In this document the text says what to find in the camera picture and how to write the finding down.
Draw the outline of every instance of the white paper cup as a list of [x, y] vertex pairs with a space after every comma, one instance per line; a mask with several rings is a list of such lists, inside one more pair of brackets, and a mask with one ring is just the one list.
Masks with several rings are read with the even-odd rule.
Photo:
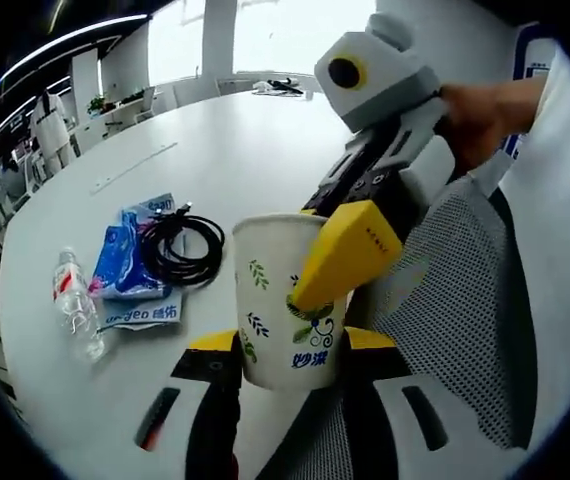
[[304, 314], [288, 306], [327, 219], [252, 217], [233, 230], [236, 309], [245, 378], [270, 390], [313, 390], [336, 378], [345, 298]]

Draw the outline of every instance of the window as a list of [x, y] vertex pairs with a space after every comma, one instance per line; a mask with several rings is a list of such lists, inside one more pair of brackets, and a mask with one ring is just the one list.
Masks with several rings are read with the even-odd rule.
[[363, 31], [375, 0], [237, 0], [234, 72], [313, 74], [347, 31]]
[[101, 64], [101, 59], [98, 59], [96, 62], [96, 71], [98, 72], [98, 94], [102, 97], [103, 96], [103, 65]]
[[205, 0], [177, 0], [149, 23], [148, 62], [151, 85], [196, 76], [203, 57]]

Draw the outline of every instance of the white sleeve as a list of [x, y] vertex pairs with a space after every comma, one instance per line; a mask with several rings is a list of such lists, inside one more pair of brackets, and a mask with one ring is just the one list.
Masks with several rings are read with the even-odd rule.
[[530, 448], [570, 406], [570, 59], [559, 48], [536, 121], [501, 181], [514, 220], [536, 338]]
[[65, 105], [63, 105], [61, 97], [59, 97], [58, 95], [55, 95], [55, 97], [56, 97], [56, 110], [58, 110], [58, 113], [61, 115], [61, 117], [68, 118], [67, 112], [65, 111]]

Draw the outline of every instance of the black cable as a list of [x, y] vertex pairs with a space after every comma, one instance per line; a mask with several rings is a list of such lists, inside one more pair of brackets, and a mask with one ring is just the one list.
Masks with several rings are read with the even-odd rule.
[[[170, 285], [207, 282], [216, 276], [223, 260], [223, 229], [207, 218], [186, 215], [190, 208], [191, 203], [187, 203], [174, 213], [155, 215], [155, 222], [141, 235], [145, 268], [154, 278]], [[184, 229], [194, 230], [205, 239], [207, 253], [203, 257], [185, 257], [172, 249], [174, 239]]]

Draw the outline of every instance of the desk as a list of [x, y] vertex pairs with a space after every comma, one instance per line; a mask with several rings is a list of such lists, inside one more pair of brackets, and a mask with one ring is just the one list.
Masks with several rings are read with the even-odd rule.
[[[138, 100], [134, 100], [133, 102], [129, 102], [125, 105], [119, 105], [114, 110], [110, 110], [109, 112], [102, 113], [74, 128], [69, 130], [70, 137], [74, 136], [76, 138], [76, 143], [79, 147], [80, 154], [83, 155], [96, 145], [101, 143], [106, 138], [109, 138], [111, 135], [115, 135], [116, 133], [120, 133], [121, 131], [125, 130], [126, 128], [134, 125], [136, 122], [134, 118], [136, 114], [139, 112], [143, 103], [143, 99], [139, 98]], [[116, 129], [116, 132], [113, 131], [111, 126], [108, 126], [108, 119], [109, 121], [116, 122], [114, 115], [121, 113], [122, 114], [126, 111], [130, 110], [131, 115], [129, 119], [121, 118], [123, 126]]]
[[[312, 101], [248, 93], [206, 100], [100, 143], [16, 214], [1, 264], [5, 357], [35, 438], [73, 478], [182, 478], [171, 445], [161, 448], [161, 442], [146, 452], [134, 437], [188, 342], [235, 328], [234, 269], [228, 243], [216, 280], [186, 297], [178, 331], [118, 332], [113, 354], [89, 373], [69, 358], [52, 305], [59, 251], [72, 246], [91, 273], [119, 208], [167, 191], [179, 204], [192, 201], [195, 215], [228, 234], [250, 215], [298, 211], [349, 138], [322, 95]], [[260, 471], [305, 398], [243, 385], [235, 446], [242, 478]]]

